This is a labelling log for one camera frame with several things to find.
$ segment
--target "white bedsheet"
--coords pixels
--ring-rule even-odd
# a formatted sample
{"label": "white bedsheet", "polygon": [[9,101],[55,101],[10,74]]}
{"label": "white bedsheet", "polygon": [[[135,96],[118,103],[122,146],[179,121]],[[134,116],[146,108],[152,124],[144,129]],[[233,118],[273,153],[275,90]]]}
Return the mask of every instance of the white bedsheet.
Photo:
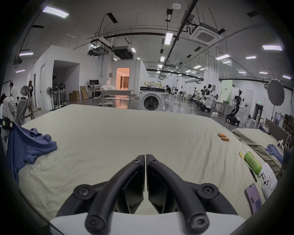
{"label": "white bedsheet", "polygon": [[[255,183],[239,156],[251,151],[214,120],[170,112],[68,105],[23,125],[50,134],[58,150],[40,156],[34,165],[19,171],[19,186],[29,201],[48,219],[56,216],[73,189],[80,184],[109,180],[141,154],[152,154],[183,180],[215,184],[247,219],[250,209],[244,190]],[[222,141],[217,133],[230,141]],[[262,180],[255,183],[265,202]],[[147,192],[138,214],[156,214]]]}

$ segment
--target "bedframe headboard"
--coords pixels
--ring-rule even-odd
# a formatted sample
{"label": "bedframe headboard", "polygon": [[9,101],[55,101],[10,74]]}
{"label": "bedframe headboard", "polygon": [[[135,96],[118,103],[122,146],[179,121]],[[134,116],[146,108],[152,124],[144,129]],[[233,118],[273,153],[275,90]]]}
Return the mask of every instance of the bedframe headboard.
{"label": "bedframe headboard", "polygon": [[283,145],[286,144],[288,140],[289,134],[284,131],[281,127],[279,127],[277,124],[273,123],[272,121],[266,119],[265,125],[269,127],[270,134],[277,140],[284,140]]}

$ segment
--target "white box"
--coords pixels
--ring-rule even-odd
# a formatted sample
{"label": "white box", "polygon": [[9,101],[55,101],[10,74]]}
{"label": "white box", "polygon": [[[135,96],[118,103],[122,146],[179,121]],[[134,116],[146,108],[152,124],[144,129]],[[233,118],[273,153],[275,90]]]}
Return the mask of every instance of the white box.
{"label": "white box", "polygon": [[212,112],[212,116],[213,116],[213,117],[218,117],[218,113],[216,113],[216,112]]}

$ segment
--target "washing machine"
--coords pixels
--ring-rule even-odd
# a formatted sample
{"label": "washing machine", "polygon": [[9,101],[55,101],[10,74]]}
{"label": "washing machine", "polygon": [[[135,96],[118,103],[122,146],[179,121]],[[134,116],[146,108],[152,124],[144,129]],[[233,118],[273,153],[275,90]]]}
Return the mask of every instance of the washing machine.
{"label": "washing machine", "polygon": [[165,89],[141,86],[139,91],[139,109],[163,111]]}

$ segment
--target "black cap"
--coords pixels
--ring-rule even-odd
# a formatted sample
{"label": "black cap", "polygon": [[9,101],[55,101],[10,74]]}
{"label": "black cap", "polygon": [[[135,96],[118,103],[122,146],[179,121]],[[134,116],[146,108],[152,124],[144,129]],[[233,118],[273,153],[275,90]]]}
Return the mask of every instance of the black cap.
{"label": "black cap", "polygon": [[2,103],[3,100],[4,100],[6,97],[7,97],[7,96],[3,93],[3,94],[1,95],[1,98],[0,98],[0,103]]}

